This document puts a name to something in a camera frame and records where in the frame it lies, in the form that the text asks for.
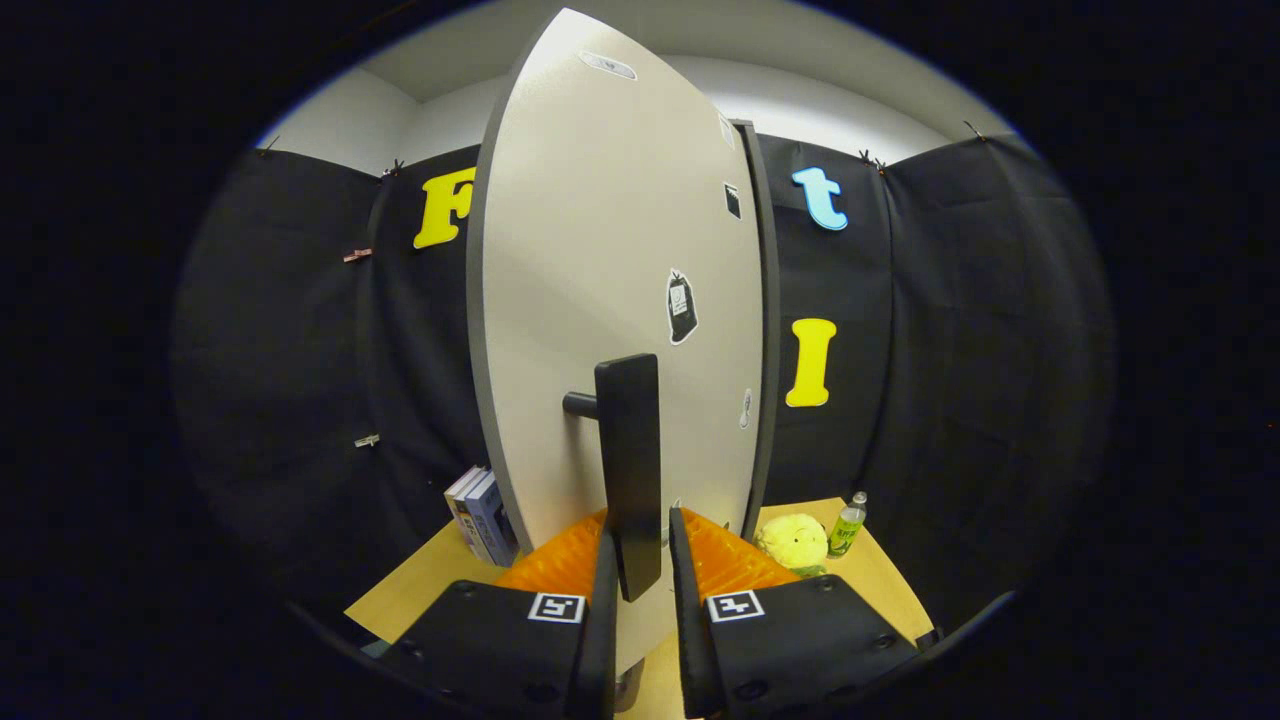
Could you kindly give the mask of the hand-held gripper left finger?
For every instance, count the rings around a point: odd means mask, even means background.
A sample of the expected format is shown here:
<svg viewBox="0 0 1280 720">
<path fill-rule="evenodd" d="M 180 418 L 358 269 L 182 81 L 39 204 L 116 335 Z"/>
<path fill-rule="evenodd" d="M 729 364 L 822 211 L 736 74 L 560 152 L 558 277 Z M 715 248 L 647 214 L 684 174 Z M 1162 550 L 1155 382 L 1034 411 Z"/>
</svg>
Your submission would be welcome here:
<svg viewBox="0 0 1280 720">
<path fill-rule="evenodd" d="M 376 664 L 443 719 L 612 719 L 620 570 L 602 509 L 563 532 L 582 592 L 456 580 Z"/>
</svg>

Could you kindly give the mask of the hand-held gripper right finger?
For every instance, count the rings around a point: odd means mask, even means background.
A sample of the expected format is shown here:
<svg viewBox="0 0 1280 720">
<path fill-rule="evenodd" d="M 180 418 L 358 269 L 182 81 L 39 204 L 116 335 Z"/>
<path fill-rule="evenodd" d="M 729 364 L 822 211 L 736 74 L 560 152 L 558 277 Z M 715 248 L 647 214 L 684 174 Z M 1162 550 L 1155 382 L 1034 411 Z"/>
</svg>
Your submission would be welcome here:
<svg viewBox="0 0 1280 720">
<path fill-rule="evenodd" d="M 842 717 L 934 655 L 940 630 L 905 634 L 841 577 L 701 594 L 696 519 L 669 510 L 686 717 Z"/>
</svg>

